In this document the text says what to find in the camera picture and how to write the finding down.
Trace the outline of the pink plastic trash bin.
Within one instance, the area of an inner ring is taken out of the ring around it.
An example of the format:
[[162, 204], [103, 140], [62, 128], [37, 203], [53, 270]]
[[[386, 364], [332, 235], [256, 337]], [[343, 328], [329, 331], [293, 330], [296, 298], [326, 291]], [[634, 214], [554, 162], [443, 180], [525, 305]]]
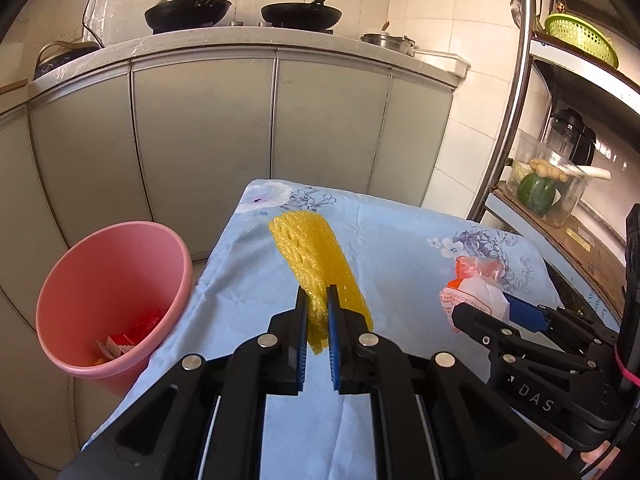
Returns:
[[[63, 372], [124, 396], [182, 315], [192, 274], [186, 243], [167, 226], [129, 221], [100, 229], [70, 248], [44, 281], [40, 347]], [[154, 330], [123, 356], [105, 359], [94, 341], [154, 309], [164, 314]]]

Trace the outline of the black wok with lid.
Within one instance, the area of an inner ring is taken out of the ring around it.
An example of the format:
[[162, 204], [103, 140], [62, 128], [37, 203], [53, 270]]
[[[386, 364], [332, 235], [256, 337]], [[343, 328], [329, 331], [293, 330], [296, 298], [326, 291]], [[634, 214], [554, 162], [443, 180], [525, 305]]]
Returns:
[[231, 8], [229, 0], [160, 0], [144, 12], [154, 35], [175, 30], [212, 27]]

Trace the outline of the grey kitchen cabinet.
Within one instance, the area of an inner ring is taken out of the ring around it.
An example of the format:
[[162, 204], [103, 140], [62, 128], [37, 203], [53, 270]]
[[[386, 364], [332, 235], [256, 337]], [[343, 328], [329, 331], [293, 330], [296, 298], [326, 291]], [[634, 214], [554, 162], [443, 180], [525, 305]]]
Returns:
[[75, 383], [39, 348], [39, 289], [67, 248], [126, 220], [212, 251], [248, 182], [420, 205], [460, 82], [420, 58], [258, 27], [168, 32], [1, 89], [1, 422], [32, 464], [78, 450]]

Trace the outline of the clear plastic container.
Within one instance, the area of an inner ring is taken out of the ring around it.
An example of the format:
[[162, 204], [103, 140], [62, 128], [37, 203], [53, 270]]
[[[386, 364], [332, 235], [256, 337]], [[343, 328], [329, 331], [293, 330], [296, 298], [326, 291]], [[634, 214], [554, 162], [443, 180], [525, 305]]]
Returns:
[[526, 132], [518, 134], [506, 194], [533, 217], [559, 228], [573, 213], [590, 177]]

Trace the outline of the black induction cooker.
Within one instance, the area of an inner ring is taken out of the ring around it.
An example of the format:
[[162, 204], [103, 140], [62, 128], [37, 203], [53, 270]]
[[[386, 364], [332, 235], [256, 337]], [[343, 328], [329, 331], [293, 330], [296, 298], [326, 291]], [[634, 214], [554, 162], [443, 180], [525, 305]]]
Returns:
[[100, 49], [100, 45], [94, 41], [68, 42], [55, 40], [49, 42], [41, 48], [36, 57], [32, 79], [38, 79], [66, 63], [75, 61], [76, 58], [81, 58]]

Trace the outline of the green bell pepper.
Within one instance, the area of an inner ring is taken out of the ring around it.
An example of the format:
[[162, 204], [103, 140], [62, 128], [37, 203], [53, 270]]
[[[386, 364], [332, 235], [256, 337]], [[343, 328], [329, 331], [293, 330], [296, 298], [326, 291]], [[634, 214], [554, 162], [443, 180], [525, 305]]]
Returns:
[[555, 192], [553, 180], [526, 174], [518, 185], [516, 197], [529, 211], [542, 217], [551, 208]]

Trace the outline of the red plastic snack bag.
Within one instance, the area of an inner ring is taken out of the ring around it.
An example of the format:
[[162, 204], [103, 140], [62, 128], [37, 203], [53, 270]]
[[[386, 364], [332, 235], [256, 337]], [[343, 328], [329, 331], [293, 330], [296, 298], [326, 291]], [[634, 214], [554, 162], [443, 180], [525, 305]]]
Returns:
[[163, 316], [163, 312], [157, 309], [142, 311], [124, 328], [108, 334], [106, 341], [112, 342], [116, 346], [135, 346], [140, 344], [154, 330]]

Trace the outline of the green plastic basket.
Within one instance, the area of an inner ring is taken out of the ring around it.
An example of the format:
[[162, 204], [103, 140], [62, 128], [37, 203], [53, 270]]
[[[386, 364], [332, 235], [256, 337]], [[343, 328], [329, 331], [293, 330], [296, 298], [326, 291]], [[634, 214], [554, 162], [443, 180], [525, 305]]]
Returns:
[[556, 39], [582, 50], [613, 68], [620, 66], [612, 42], [582, 18], [566, 13], [551, 13], [544, 20], [544, 30]]

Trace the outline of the black blender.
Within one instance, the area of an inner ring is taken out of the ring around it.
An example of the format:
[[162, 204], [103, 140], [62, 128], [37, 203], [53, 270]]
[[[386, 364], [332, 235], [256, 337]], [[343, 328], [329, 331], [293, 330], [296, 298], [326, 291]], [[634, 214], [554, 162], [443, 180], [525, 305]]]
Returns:
[[576, 166], [590, 166], [596, 151], [596, 133], [572, 108], [552, 114], [544, 129], [541, 142], [551, 151]]

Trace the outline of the metal shelf pole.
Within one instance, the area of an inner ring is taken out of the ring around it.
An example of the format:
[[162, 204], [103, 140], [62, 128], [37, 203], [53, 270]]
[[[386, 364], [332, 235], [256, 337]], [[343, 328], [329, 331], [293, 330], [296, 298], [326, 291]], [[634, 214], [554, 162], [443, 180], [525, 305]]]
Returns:
[[530, 71], [532, 70], [530, 44], [532, 43], [534, 32], [535, 0], [520, 0], [520, 6], [521, 21], [518, 28], [518, 48], [516, 49], [514, 71], [508, 98], [506, 99], [506, 108], [504, 109], [494, 150], [491, 153], [484, 178], [480, 182], [475, 200], [468, 213], [468, 219], [475, 222], [482, 220], [488, 195], [500, 179], [518, 131], [526, 99]]

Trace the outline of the white orange plastic bag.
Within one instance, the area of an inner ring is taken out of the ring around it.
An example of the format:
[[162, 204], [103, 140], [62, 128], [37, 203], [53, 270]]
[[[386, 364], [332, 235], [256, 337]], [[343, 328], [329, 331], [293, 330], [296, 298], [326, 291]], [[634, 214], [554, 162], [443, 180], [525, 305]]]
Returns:
[[469, 304], [503, 322], [509, 319], [509, 303], [499, 284], [503, 274], [500, 261], [459, 256], [454, 264], [454, 273], [456, 277], [439, 293], [439, 300], [455, 333], [459, 330], [454, 326], [452, 312], [458, 304]]

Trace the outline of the steel pot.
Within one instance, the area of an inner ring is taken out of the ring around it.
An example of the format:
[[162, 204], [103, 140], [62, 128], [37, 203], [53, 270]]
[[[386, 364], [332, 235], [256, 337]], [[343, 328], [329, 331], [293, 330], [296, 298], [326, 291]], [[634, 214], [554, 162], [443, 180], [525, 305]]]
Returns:
[[414, 57], [416, 42], [407, 36], [394, 36], [388, 32], [390, 22], [386, 21], [379, 30], [366, 32], [360, 37], [362, 42], [387, 50]]

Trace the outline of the yellow foam fruit net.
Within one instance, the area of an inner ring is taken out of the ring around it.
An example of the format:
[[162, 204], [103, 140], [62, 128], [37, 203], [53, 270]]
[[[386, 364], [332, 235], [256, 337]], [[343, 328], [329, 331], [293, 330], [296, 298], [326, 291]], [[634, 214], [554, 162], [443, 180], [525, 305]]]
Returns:
[[309, 298], [307, 342], [314, 354], [329, 345], [328, 288], [335, 285], [340, 305], [364, 316], [368, 330], [373, 320], [337, 238], [321, 214], [287, 211], [272, 219], [269, 231], [299, 286]]

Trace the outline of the flattened cardboard sheet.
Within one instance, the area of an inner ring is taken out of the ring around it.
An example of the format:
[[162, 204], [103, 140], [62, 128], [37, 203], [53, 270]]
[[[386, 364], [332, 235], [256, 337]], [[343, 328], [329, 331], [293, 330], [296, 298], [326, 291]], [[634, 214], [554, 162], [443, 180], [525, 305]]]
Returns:
[[624, 313], [625, 268], [605, 244], [575, 217], [559, 228], [549, 226], [520, 203], [512, 200], [499, 183], [488, 195], [485, 207], [522, 237], [530, 240], [553, 271], [593, 311], [620, 320]]

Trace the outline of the ginger root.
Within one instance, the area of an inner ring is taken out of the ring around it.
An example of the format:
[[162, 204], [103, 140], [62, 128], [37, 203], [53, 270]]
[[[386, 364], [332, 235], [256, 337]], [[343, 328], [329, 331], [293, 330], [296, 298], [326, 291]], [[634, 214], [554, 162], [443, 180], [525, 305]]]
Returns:
[[548, 160], [534, 158], [528, 162], [528, 166], [537, 177], [551, 179], [565, 183], [568, 181], [567, 174], [557, 166], [553, 166]]

